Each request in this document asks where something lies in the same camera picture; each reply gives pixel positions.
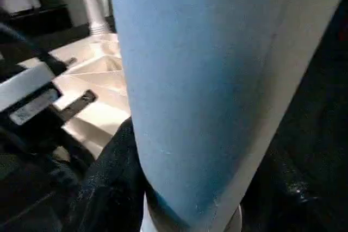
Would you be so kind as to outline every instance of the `white pole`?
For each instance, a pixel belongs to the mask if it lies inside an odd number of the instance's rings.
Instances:
[[[104,12],[99,6],[98,0],[84,0],[89,28],[91,35],[100,35],[110,33],[108,24],[103,16]]]

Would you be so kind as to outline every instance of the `metal pole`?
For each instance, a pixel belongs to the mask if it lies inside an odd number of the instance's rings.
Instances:
[[[113,0],[144,232],[223,231],[338,0],[320,1]]]
[[[110,33],[109,26],[104,18],[104,11],[98,0],[83,0],[85,3],[91,35]]]

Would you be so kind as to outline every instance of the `black cable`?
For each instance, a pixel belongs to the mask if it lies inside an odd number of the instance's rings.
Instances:
[[[0,22],[0,32],[11,37],[12,39],[19,41],[27,45],[31,50],[34,51],[34,55],[42,62],[46,63],[51,71],[56,75],[60,75],[67,70],[66,64],[62,61],[57,60],[55,57],[50,55],[43,48],[37,46],[34,42],[24,36],[22,33],[13,29],[4,22]]]

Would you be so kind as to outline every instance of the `blue cylinder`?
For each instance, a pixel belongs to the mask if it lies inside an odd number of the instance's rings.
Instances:
[[[284,2],[113,0],[141,165],[180,228],[208,231],[247,153]]]

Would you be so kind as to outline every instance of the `white label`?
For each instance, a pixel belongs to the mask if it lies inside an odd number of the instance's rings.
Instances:
[[[23,125],[36,114],[43,111],[58,99],[58,93],[55,89],[49,89],[38,98],[27,103],[10,115],[11,120],[17,125]]]

